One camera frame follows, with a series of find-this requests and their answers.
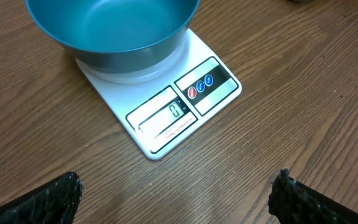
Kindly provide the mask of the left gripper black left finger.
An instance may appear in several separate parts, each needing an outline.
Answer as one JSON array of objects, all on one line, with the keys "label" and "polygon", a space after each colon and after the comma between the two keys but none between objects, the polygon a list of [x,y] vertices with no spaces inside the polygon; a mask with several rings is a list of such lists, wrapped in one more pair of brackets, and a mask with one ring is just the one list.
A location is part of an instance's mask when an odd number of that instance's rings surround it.
[{"label": "left gripper black left finger", "polygon": [[0,206],[0,223],[74,222],[83,193],[76,172],[64,173]]}]

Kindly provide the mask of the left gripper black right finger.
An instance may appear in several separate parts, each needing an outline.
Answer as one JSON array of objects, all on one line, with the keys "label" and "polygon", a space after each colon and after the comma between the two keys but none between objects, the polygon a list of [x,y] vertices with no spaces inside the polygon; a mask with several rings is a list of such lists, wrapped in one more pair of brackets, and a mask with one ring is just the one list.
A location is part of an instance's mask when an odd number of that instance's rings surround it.
[{"label": "left gripper black right finger", "polygon": [[268,212],[281,224],[358,224],[358,213],[293,179],[282,169],[272,182]]}]

